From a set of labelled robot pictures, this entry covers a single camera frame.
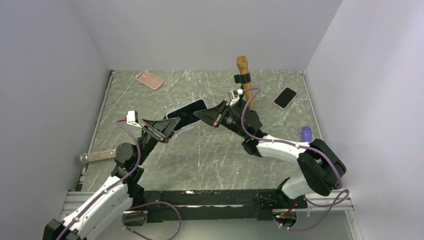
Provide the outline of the black microphone stand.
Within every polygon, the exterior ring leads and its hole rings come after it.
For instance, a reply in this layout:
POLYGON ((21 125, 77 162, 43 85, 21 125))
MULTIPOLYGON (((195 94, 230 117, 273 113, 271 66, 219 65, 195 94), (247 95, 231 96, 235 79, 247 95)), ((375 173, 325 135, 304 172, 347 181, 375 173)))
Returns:
POLYGON ((251 88, 251 76, 250 73, 236 74, 233 76, 236 84, 241 84, 241 88, 246 90, 244 92, 245 100, 248 101, 252 97, 251 88))

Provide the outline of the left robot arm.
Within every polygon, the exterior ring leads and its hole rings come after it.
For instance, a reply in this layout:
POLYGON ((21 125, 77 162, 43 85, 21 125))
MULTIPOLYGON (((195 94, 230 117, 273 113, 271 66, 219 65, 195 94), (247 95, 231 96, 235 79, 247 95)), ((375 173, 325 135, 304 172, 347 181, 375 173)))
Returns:
POLYGON ((116 149, 115 167, 103 185, 77 210, 62 220, 52 219, 44 228, 44 240, 95 240, 126 210, 145 204, 144 188, 138 184, 143 162, 158 143, 167 143, 181 119, 138 120, 130 111, 116 124, 134 140, 116 149))

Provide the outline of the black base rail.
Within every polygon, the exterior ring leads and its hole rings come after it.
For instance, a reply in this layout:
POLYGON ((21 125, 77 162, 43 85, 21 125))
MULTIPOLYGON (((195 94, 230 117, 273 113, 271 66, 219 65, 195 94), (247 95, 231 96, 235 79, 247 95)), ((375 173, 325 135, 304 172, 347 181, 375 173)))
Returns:
POLYGON ((148 223, 177 220, 256 219, 271 221, 275 214, 306 209, 302 196, 285 197, 279 189, 146 190, 126 214, 141 214, 148 223))

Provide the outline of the phone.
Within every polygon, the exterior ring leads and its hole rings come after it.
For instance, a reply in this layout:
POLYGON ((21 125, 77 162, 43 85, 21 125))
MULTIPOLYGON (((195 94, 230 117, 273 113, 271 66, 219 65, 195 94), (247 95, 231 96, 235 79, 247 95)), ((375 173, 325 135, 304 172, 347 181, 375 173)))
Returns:
POLYGON ((172 119, 172 118, 180 118, 180 121, 176 125, 174 131, 178 132, 180 130, 183 130, 189 126, 192 126, 201 120, 194 115, 194 112, 206 110, 207 104, 204 99, 199 98, 197 100, 194 100, 184 106, 179 107, 178 109, 172 110, 168 112, 163 119, 172 119))
POLYGON ((273 100, 274 105, 280 109, 286 109, 293 99, 297 96, 297 92, 289 87, 286 87, 282 92, 273 100))

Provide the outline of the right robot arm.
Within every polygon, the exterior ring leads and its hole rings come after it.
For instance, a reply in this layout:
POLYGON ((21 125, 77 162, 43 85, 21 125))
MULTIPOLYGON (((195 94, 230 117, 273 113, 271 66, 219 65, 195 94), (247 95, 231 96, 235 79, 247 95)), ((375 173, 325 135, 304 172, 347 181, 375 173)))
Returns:
POLYGON ((288 177, 279 185, 275 199, 280 207, 288 208, 296 198, 309 193, 328 196, 341 188, 346 166, 323 140, 294 142, 275 138, 261 130, 259 115, 245 104, 241 100, 229 106, 223 100, 215 107, 195 111, 194 116, 211 127, 224 126, 243 137, 242 146, 249 155, 283 160, 300 168, 299 176, 288 177))

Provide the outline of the gold microphone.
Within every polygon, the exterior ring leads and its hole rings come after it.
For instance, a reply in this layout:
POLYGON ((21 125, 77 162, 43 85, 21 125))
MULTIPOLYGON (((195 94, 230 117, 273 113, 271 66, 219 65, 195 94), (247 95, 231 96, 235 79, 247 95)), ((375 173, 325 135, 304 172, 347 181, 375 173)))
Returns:
MULTIPOLYGON (((245 55, 238 56, 236 58, 236 65, 239 69, 239 79, 244 90, 251 88, 251 77, 248 70, 248 60, 245 55)), ((248 107, 252 109, 254 107, 253 102, 253 93, 251 90, 247 90, 245 93, 246 102, 248 102, 248 107)))

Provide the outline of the glitter silver microphone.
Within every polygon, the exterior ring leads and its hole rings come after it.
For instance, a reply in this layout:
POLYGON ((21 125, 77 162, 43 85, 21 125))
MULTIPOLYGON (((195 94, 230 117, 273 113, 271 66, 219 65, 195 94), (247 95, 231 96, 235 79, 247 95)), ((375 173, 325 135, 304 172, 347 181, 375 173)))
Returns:
POLYGON ((83 165, 88 165, 94 162, 114 159, 116 155, 116 149, 82 153, 77 157, 77 161, 83 165))

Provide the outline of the purple microphone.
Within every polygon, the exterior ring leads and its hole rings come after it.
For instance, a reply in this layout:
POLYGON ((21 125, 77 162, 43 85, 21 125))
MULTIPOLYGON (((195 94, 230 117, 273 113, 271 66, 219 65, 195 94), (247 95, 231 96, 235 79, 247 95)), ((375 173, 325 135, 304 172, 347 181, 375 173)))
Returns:
POLYGON ((313 133, 312 133, 312 130, 309 126, 303 126, 301 128, 300 133, 301 133, 301 138, 302 138, 303 142, 308 142, 308 143, 312 142, 313 133))

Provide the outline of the pink phone case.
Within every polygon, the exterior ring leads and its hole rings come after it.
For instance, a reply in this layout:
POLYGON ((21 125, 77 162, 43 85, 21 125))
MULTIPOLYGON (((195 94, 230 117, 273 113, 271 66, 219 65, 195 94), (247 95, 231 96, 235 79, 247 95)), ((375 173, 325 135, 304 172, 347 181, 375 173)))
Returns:
POLYGON ((148 71, 142 71, 139 73, 136 80, 154 91, 158 90, 164 83, 162 79, 148 71))

